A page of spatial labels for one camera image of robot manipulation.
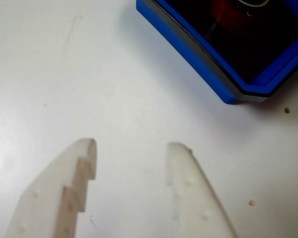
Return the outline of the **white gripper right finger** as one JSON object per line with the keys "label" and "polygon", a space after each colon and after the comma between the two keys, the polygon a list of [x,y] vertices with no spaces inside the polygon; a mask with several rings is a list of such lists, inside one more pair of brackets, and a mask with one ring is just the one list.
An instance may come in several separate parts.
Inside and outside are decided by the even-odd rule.
{"label": "white gripper right finger", "polygon": [[237,233],[192,150],[170,142],[166,183],[172,194],[175,238],[235,238]]}

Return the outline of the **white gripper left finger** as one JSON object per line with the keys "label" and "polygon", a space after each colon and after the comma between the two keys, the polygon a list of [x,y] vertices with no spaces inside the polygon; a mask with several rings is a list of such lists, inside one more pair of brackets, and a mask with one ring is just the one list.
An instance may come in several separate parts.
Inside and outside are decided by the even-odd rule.
{"label": "white gripper left finger", "polygon": [[25,189],[8,238],[73,238],[85,211],[88,182],[96,177],[97,144],[83,138],[66,148]]}

